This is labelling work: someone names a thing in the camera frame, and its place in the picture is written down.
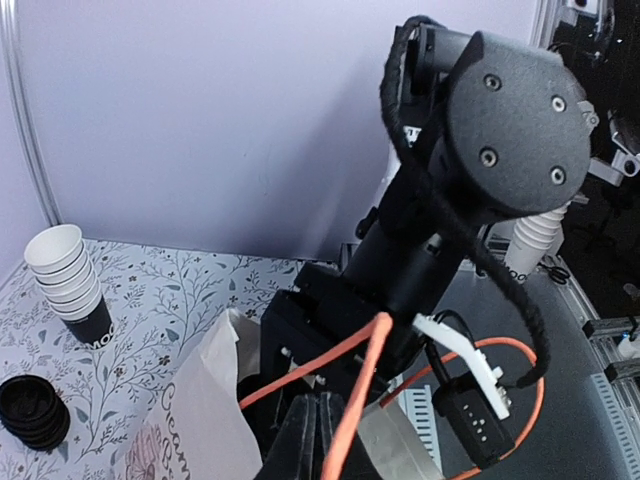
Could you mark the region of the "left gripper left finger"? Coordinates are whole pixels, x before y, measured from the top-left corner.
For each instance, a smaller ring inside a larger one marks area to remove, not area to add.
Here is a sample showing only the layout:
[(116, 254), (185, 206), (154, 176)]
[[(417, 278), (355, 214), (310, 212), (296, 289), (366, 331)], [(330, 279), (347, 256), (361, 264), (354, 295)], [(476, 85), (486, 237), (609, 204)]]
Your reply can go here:
[(297, 396), (257, 473), (257, 480), (319, 478), (319, 397)]

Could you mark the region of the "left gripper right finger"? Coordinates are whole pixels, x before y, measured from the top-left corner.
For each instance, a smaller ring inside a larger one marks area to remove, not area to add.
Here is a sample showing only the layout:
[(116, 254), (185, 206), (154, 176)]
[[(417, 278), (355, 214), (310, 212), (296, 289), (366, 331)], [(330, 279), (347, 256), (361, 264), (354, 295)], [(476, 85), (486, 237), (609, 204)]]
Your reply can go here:
[(321, 394), (320, 479), (381, 479), (358, 434), (363, 411), (362, 399), (345, 403), (338, 394)]

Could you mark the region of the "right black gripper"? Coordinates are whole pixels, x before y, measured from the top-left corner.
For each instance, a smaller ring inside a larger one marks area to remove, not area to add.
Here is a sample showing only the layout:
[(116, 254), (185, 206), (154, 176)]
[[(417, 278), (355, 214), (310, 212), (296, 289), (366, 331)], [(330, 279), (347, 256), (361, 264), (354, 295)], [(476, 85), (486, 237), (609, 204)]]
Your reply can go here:
[[(283, 376), (292, 361), (302, 365), (337, 346), (381, 310), (329, 267), (304, 264), (294, 286), (277, 291), (261, 318), (260, 376), (266, 383)], [(379, 399), (424, 344), (410, 324), (394, 321), (368, 398)]]

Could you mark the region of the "white paper bag orange handles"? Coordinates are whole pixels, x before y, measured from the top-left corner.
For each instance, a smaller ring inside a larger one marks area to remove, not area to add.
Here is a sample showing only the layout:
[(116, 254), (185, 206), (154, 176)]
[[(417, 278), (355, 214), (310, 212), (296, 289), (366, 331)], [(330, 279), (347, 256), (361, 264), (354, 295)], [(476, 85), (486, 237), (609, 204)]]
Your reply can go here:
[[(264, 413), (268, 398), (288, 386), (303, 385), (309, 375), (361, 344), (367, 345), (364, 364), (349, 399), (343, 401), (362, 399), (365, 403), (365, 391), (371, 386), (374, 364), (381, 356), (390, 329), (390, 317), (379, 314), (337, 346), (245, 396), (237, 405), (231, 404), (224, 386), (215, 379), (212, 364), (223, 347), (215, 334), (209, 333), (196, 355), (183, 364), (165, 387), (129, 451), (117, 464), (116, 477), (257, 479), (266, 459), (258, 460), (257, 439), (240, 422), (241, 413)], [(495, 339), (479, 340), (474, 344), (483, 353), (483, 348), (494, 345)], [(448, 349), (440, 356), (450, 375), (459, 376), (467, 371), (463, 360)], [(373, 461), (371, 453), (366, 451)], [(373, 464), (381, 475), (383, 468), (397, 470), (415, 462), (414, 455), (404, 450), (397, 454), (384, 453), (380, 461), (373, 461)]]

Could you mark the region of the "stack of paper cups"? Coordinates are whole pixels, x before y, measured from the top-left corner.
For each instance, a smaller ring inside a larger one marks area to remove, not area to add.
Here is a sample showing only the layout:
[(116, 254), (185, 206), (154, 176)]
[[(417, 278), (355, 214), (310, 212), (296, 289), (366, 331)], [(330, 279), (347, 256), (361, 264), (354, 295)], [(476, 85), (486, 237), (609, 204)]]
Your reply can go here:
[(107, 346), (114, 324), (81, 228), (60, 224), (43, 230), (28, 242), (23, 257), (47, 304), (75, 339), (88, 350)]

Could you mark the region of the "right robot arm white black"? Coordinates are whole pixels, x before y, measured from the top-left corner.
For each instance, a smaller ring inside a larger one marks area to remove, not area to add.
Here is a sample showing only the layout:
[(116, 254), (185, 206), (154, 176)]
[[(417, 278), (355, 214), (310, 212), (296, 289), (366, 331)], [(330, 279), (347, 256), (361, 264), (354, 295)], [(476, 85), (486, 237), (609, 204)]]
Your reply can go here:
[(261, 318), (261, 379), (280, 378), (385, 312), (393, 327), (371, 388), (381, 394), (425, 345), (414, 317), (435, 309), (469, 259), (520, 313), (537, 359), (513, 386), (533, 385), (550, 363), (543, 317), (478, 232), (564, 206), (582, 186), (590, 132), (575, 77), (556, 53), (417, 15), (395, 30), (379, 92), (399, 169), (358, 224), (346, 269), (308, 263), (272, 298)]

